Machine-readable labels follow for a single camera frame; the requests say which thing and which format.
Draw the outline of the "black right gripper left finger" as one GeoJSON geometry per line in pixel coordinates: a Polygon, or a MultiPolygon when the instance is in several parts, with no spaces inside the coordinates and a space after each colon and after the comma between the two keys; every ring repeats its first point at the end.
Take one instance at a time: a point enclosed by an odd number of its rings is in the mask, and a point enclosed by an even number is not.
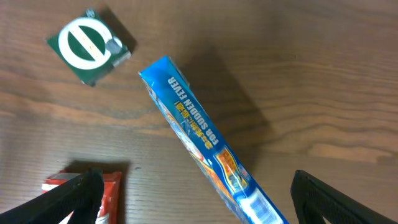
{"type": "Polygon", "coordinates": [[[1,214],[1,224],[91,224],[97,219],[104,194],[102,171],[90,168],[58,187],[1,214]]]}

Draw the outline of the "blue fever patch box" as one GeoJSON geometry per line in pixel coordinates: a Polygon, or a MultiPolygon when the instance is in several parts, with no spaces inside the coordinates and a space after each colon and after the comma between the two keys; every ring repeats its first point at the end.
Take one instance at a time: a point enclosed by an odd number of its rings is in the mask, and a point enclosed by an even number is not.
{"type": "Polygon", "coordinates": [[[240,221],[287,224],[225,141],[173,60],[164,56],[139,75],[170,127],[240,221]]]}

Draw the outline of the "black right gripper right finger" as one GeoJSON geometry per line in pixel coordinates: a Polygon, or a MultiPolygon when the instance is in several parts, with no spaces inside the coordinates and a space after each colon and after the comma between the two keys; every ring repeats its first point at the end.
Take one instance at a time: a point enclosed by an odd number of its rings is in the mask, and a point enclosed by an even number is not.
{"type": "Polygon", "coordinates": [[[290,188],[300,224],[397,224],[304,170],[296,170],[290,188]]]}

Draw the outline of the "red medicine box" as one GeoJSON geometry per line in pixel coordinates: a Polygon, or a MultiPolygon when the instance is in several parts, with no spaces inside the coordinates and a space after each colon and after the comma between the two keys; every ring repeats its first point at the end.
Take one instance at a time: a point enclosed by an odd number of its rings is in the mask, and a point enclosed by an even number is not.
{"type": "MultiPolygon", "coordinates": [[[[69,173],[62,170],[44,180],[42,191],[43,193],[46,193],[78,175],[79,173],[69,173]]],[[[121,177],[122,172],[103,174],[104,194],[97,214],[97,219],[95,221],[96,224],[117,224],[121,177]]]]}

